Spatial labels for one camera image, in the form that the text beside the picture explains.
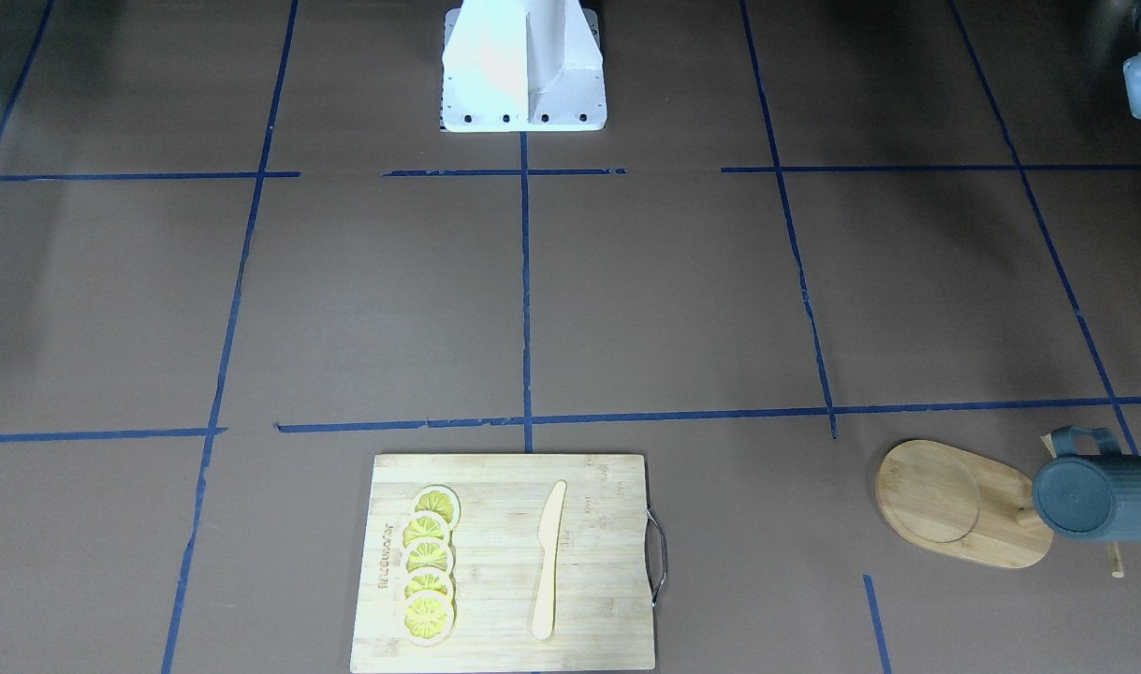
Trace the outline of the lemon slice five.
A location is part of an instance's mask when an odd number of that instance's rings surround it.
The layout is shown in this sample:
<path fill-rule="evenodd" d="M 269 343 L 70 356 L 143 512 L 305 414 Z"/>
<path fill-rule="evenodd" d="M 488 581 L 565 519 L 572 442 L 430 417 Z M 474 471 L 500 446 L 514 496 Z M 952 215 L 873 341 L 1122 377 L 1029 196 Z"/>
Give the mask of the lemon slice five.
<path fill-rule="evenodd" d="M 420 590 L 404 598 L 402 630 L 413 644 L 431 647 L 450 636 L 456 622 L 456 606 L 447 594 Z"/>

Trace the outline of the yellow plastic knife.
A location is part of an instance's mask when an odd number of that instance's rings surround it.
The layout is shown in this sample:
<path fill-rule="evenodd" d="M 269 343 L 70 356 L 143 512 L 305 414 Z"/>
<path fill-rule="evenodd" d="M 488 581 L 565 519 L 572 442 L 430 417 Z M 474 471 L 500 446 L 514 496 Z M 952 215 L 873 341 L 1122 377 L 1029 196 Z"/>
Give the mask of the yellow plastic knife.
<path fill-rule="evenodd" d="M 537 542 L 543 550 L 543 559 L 541 559 L 529 630 L 533 638 L 543 641 L 552 638 L 556 624 L 557 560 L 566 492 L 567 482 L 565 479 L 558 479 L 549 492 L 537 525 Z"/>

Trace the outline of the bamboo cutting board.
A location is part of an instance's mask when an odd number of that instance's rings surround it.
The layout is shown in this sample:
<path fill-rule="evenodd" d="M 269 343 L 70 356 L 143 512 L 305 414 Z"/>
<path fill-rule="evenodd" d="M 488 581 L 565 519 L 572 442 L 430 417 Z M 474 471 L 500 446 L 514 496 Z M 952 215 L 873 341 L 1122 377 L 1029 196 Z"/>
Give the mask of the bamboo cutting board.
<path fill-rule="evenodd" d="M 532 636 L 537 525 L 565 479 L 552 638 Z M 353 673 L 653 669 L 646 460 L 639 455 L 381 455 L 373 462 Z M 413 644 L 408 594 L 456 606 L 450 636 Z"/>

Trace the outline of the dark teal mug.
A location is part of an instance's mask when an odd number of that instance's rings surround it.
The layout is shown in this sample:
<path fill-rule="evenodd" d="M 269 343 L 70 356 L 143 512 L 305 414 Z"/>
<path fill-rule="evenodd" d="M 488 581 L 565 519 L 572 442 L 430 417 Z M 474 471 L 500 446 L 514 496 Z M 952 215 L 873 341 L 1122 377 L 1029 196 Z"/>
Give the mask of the dark teal mug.
<path fill-rule="evenodd" d="M 1071 541 L 1141 542 L 1141 456 L 1108 428 L 1061 427 L 1041 441 L 1052 452 L 1031 482 L 1041 520 Z"/>

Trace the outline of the wooden cup storage rack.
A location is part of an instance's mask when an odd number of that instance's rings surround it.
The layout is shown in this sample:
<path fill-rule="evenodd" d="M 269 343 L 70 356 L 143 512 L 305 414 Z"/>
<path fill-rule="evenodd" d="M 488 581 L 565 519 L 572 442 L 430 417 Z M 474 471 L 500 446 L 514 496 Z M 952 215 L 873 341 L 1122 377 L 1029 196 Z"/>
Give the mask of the wooden cup storage rack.
<path fill-rule="evenodd" d="M 875 503 L 903 541 L 977 565 L 1037 565 L 1054 531 L 1038 515 L 1031 478 L 932 440 L 898 444 L 875 477 Z"/>

